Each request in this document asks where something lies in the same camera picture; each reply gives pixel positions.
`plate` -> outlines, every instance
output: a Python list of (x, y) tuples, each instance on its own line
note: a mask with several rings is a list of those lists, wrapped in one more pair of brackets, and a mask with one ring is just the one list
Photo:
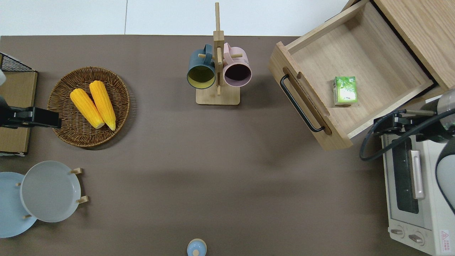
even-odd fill
[(36, 221), (33, 216), (23, 218), (28, 213), (20, 203), (20, 187), (16, 186), (23, 179), (19, 173), (0, 173), (0, 238), (17, 236)]
[(45, 222), (65, 220), (79, 205), (81, 185), (71, 169), (56, 161), (34, 165), (20, 186), (20, 200), (29, 214)]
[[(93, 128), (70, 99), (74, 89), (82, 88), (93, 100), (89, 85), (94, 80), (102, 81), (106, 86), (116, 117), (115, 131), (107, 125)], [(125, 83), (114, 72), (102, 67), (84, 67), (60, 79), (49, 96), (47, 109), (59, 113), (62, 119), (61, 128), (54, 129), (57, 137), (70, 145), (89, 148), (109, 141), (120, 131), (130, 111), (130, 95)]]

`wicker tray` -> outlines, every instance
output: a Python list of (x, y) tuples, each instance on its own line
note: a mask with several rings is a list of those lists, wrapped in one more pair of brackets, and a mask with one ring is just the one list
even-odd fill
[[(82, 88), (92, 98), (89, 84), (94, 80), (102, 81), (106, 86), (116, 116), (115, 131), (111, 131), (107, 125), (93, 128), (70, 99), (70, 93), (76, 88)], [(130, 111), (130, 95), (125, 83), (114, 72), (101, 67), (84, 67), (66, 74), (56, 84), (47, 108), (58, 112), (62, 119), (61, 128), (54, 129), (61, 140), (73, 146), (88, 148), (107, 142), (120, 131)]]

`wooden drawer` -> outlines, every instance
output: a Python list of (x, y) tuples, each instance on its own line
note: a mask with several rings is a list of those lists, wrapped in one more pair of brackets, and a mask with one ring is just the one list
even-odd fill
[[(432, 81), (375, 7), (362, 0), (287, 46), (279, 42), (269, 69), (295, 99), (325, 150), (352, 146), (373, 119), (396, 109)], [(355, 76), (359, 102), (336, 107), (335, 76)]]

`corn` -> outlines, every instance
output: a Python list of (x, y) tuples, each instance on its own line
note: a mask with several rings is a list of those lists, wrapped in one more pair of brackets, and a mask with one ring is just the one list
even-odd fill
[(99, 129), (104, 125), (103, 118), (101, 118), (100, 113), (84, 90), (80, 88), (74, 89), (70, 93), (70, 98), (76, 108), (95, 129)]
[(112, 131), (114, 131), (115, 113), (114, 109), (112, 108), (112, 103), (109, 99), (109, 96), (107, 95), (104, 83), (101, 81), (93, 81), (90, 84), (90, 92), (104, 122)]

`wooden mug tree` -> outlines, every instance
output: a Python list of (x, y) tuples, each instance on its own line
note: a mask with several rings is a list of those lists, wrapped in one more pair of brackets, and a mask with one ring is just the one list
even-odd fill
[(199, 105), (238, 105), (240, 103), (240, 87), (230, 86), (224, 81), (223, 53), (224, 31), (220, 30), (220, 5), (215, 3), (217, 30), (213, 32), (213, 59), (215, 62), (215, 84), (207, 89), (196, 89), (196, 103)]

